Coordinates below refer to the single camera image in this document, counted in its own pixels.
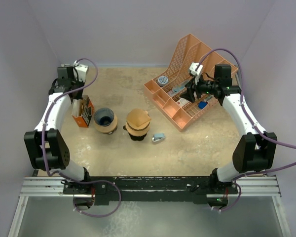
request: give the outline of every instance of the orange desk organizer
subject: orange desk organizer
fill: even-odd
[[[192,34],[183,37],[178,42],[167,70],[144,85],[145,95],[179,131],[186,129],[218,102],[217,99],[212,98],[208,101],[205,108],[200,109],[198,104],[209,96],[206,94],[195,103],[188,102],[180,107],[177,104],[177,101],[180,99],[180,94],[186,91],[186,88],[175,95],[170,96],[168,94],[174,86],[187,79],[191,79],[191,76],[188,73],[191,63],[199,62],[200,59],[211,50],[210,47]],[[203,62],[203,72],[208,73],[209,76],[213,77],[216,64],[230,64],[232,77],[238,71],[234,65],[221,57],[218,53],[213,52]],[[164,87],[160,87],[156,83],[160,76],[166,76],[169,80]]]

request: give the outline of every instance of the metal frame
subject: metal frame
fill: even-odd
[[[29,197],[86,197],[91,195],[65,195],[64,185],[61,184],[62,177],[25,177],[19,195],[19,202],[15,211],[13,222],[8,237],[17,237]],[[284,206],[281,201],[281,192],[276,176],[250,176],[237,180],[242,190],[242,197],[272,197],[274,208],[280,223],[283,237],[291,237],[291,231],[286,219]],[[220,198],[220,194],[206,195],[208,198]]]
[[[19,235],[20,227],[22,224],[26,204],[28,203],[29,197],[20,197],[18,205],[15,210],[14,218],[10,228],[8,237],[17,237]]]

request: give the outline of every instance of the stained floor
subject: stained floor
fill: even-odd
[[[118,117],[112,135],[99,133],[92,120],[80,128],[68,110],[61,133],[71,159],[86,167],[92,176],[188,176],[209,175],[216,167],[231,161],[239,135],[229,114],[216,104],[186,131],[178,132],[144,95],[144,83],[165,68],[100,68],[97,80],[84,94],[95,109],[108,107]],[[90,69],[87,82],[94,69]],[[122,129],[133,108],[149,112],[151,129],[142,142],[132,141]],[[154,133],[166,139],[152,142]]]

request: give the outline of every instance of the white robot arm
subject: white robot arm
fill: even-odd
[[[26,132],[24,141],[29,153],[32,167],[35,169],[45,170],[45,165],[41,151],[41,132],[43,128],[44,118],[52,103],[55,99],[67,91],[71,91],[84,86],[85,77],[88,71],[86,65],[63,66],[57,69],[58,78],[52,83],[49,90],[48,104],[46,110],[40,120],[39,124],[35,127],[34,131]],[[84,180],[87,173],[86,169],[70,160],[69,149],[64,142],[60,129],[62,127],[66,111],[72,104],[74,99],[80,99],[82,90],[67,94],[60,98],[52,107],[48,120],[45,123],[45,142],[46,142],[46,156],[51,172],[61,171],[67,177],[75,180]]]
[[[239,86],[232,85],[231,66],[226,64],[215,65],[214,80],[205,81],[202,76],[202,65],[197,69],[198,63],[192,63],[189,72],[193,77],[186,85],[186,93],[180,97],[195,102],[194,93],[200,98],[203,93],[213,94],[221,106],[230,114],[241,137],[232,156],[232,162],[215,169],[213,172],[220,182],[230,182],[240,173],[248,171],[261,171],[272,166],[276,144],[261,138],[252,126],[241,108]],[[277,140],[274,133],[268,133],[262,127],[248,108],[245,99],[242,104],[258,127],[267,137]]]

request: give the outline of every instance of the purple cable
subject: purple cable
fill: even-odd
[[[88,214],[88,213],[86,213],[86,212],[83,212],[83,211],[79,210],[79,209],[77,208],[76,204],[74,203],[74,206],[75,206],[76,210],[77,210],[78,212],[80,212],[81,214],[84,214],[84,215],[87,215],[87,216],[91,216],[91,217],[98,217],[98,218],[100,218],[100,217],[107,217],[107,216],[110,216],[110,215],[112,215],[114,212],[116,212],[116,211],[118,210],[118,208],[119,208],[119,206],[121,205],[121,202],[122,202],[122,195],[121,195],[121,193],[120,193],[119,188],[118,188],[114,183],[112,183],[112,182],[110,182],[110,181],[107,181],[107,180],[95,180],[95,181],[90,181],[90,182],[81,182],[81,181],[79,181],[79,180],[72,179],[72,178],[70,178],[70,177],[68,177],[68,176],[66,176],[66,175],[64,175],[64,174],[62,174],[62,173],[59,172],[59,171],[54,171],[54,172],[50,173],[49,165],[48,165],[48,161],[47,161],[47,156],[46,156],[45,131],[46,131],[46,124],[47,124],[47,121],[48,121],[48,117],[49,117],[49,114],[50,114],[52,108],[54,107],[54,105],[56,104],[56,102],[57,102],[60,98],[62,98],[62,97],[65,96],[65,95],[68,95],[68,94],[70,94],[70,93],[77,92],[77,91],[79,91],[79,90],[83,90],[83,89],[87,88],[87,87],[90,86],[90,85],[96,80],[96,78],[98,77],[98,67],[97,67],[97,65],[96,65],[93,61],[91,61],[90,59],[87,59],[87,58],[80,58],[80,59],[78,59],[78,60],[76,61],[76,63],[79,63],[79,62],[82,61],[82,60],[87,60],[87,61],[89,61],[89,62],[92,63],[93,66],[95,67],[96,73],[95,73],[94,79],[93,79],[89,84],[84,85],[83,87],[80,87],[80,88],[77,88],[77,89],[74,89],[74,90],[71,90],[71,91],[67,91],[67,92],[65,92],[65,93],[63,93],[63,94],[61,94],[60,96],[58,96],[58,97],[55,98],[54,102],[49,106],[49,108],[48,108],[48,110],[47,110],[47,112],[46,112],[45,118],[44,118],[44,123],[43,123],[42,131],[41,131],[41,149],[42,149],[42,152],[43,152],[43,159],[44,159],[45,169],[46,169],[46,172],[47,172],[47,175],[48,175],[48,176],[53,176],[54,174],[58,173],[58,174],[59,174],[60,176],[62,176],[63,178],[68,179],[68,180],[71,180],[71,181],[74,181],[75,183],[79,183],[79,184],[95,184],[95,183],[102,183],[102,182],[104,182],[104,183],[111,184],[114,188],[116,188],[116,190],[117,190],[117,192],[118,192],[118,195],[119,195],[119,201],[118,201],[117,207],[116,207],[113,211],[111,211],[110,213],[108,213],[108,214],[105,214],[105,215],[92,215],[92,214]]]
[[[240,103],[241,103],[241,108],[242,108],[242,111],[243,113],[246,115],[246,117],[248,118],[248,120],[250,121],[250,123],[252,124],[252,126],[254,127],[254,129],[258,132],[258,134],[265,140],[269,141],[269,142],[272,142],[272,143],[275,143],[277,145],[280,145],[280,146],[284,146],[284,147],[288,147],[288,148],[292,148],[292,149],[296,149],[296,146],[295,145],[292,145],[292,144],[288,144],[288,143],[284,143],[284,142],[279,142],[279,141],[276,141],[276,140],[273,140],[273,139],[270,139],[268,137],[266,137],[259,129],[257,126],[255,126],[255,123],[254,121],[252,120],[252,118],[250,117],[250,115],[248,114],[248,112],[246,111],[246,108],[245,106],[242,104],[243,102],[243,92],[244,92],[244,78],[243,78],[243,75],[242,75],[242,69],[241,69],[241,65],[240,65],[240,62],[239,60],[237,59],[237,57],[231,52],[229,51],[228,49],[225,49],[225,48],[216,48],[216,49],[213,49],[211,50],[210,52],[208,52],[199,62],[198,66],[196,67],[196,71],[197,69],[199,68],[199,66],[204,62],[204,60],[208,57],[208,55],[210,55],[212,52],[215,52],[215,51],[218,51],[218,50],[222,50],[222,51],[225,51],[227,53],[229,53],[236,61],[236,63],[238,64],[238,68],[239,68],[239,73],[240,73],[240,77],[242,79],[242,84],[241,84],[241,94],[240,94]],[[270,172],[276,172],[276,171],[280,171],[280,170],[283,170],[283,169],[287,169],[287,168],[290,168],[292,166],[295,166],[296,165],[296,162],[293,162],[291,164],[287,164],[287,165],[284,165],[282,167],[278,167],[276,169],[269,169],[269,170],[265,170],[265,171],[260,171],[260,172],[248,172],[248,173],[244,173],[244,174],[240,174],[238,175],[237,177],[235,177],[233,179],[233,181],[241,178],[241,177],[244,177],[244,176],[248,176],[248,175],[253,175],[253,174],[267,174],[267,173],[270,173]],[[238,188],[239,188],[239,195],[238,195],[238,198],[236,199],[236,201],[230,205],[229,207],[227,208],[224,208],[222,209],[221,211],[225,211],[225,210],[228,210],[230,209],[231,207],[233,207],[237,202],[238,200],[240,199],[240,196],[241,196],[241,188],[240,186],[235,183]]]
[[[216,210],[218,212],[223,212],[223,211],[227,211],[227,210],[231,209],[235,204],[237,204],[237,202],[239,201],[240,196],[241,196],[241,187],[239,184],[236,183],[236,181],[234,181],[233,183],[239,188],[239,193],[238,193],[237,199],[232,203],[232,205],[229,205],[228,207],[226,207],[224,209],[213,208],[213,210]]]

